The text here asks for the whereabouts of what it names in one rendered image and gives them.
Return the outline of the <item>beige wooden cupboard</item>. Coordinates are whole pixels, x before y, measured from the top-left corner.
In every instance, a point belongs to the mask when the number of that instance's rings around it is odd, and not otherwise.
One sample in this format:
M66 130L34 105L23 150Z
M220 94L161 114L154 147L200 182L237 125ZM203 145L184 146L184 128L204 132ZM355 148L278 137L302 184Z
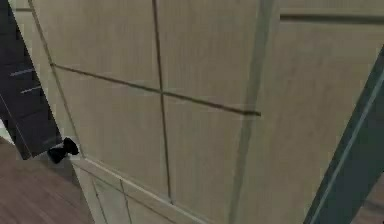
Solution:
M351 224L384 173L384 0L6 2L95 224Z

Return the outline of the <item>black round knob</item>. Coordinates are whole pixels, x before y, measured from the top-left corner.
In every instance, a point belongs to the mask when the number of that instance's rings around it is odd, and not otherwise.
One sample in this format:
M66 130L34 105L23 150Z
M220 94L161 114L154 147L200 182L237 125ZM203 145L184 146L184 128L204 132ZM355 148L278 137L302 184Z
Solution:
M60 163L68 154L79 154L79 148L77 144L71 138L68 137L66 137L60 144L50 148L47 151L49 159L54 164Z

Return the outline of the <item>dark grey cabinet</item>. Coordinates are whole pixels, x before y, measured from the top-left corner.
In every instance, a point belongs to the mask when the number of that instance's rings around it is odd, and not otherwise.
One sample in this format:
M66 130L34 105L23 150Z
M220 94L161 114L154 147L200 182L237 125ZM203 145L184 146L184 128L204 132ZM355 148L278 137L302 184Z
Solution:
M0 0L0 119L23 160L61 142L15 14Z

